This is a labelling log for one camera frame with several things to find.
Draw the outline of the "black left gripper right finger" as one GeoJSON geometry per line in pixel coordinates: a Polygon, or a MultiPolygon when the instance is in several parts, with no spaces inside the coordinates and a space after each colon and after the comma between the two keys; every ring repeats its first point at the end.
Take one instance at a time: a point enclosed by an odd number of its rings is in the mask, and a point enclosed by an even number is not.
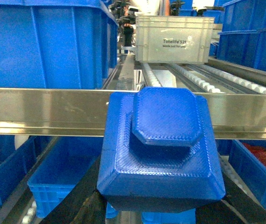
{"type": "Polygon", "coordinates": [[[225,173],[226,195],[195,210],[197,224],[266,224],[266,210],[255,203],[225,173]]]}

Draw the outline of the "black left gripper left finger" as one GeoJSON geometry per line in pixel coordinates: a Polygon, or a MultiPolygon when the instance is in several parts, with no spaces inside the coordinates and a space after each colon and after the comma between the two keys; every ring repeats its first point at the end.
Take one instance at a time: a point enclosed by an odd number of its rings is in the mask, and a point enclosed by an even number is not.
{"type": "Polygon", "coordinates": [[[97,189],[99,156],[66,198],[42,224],[104,224],[107,201],[97,189]]]}

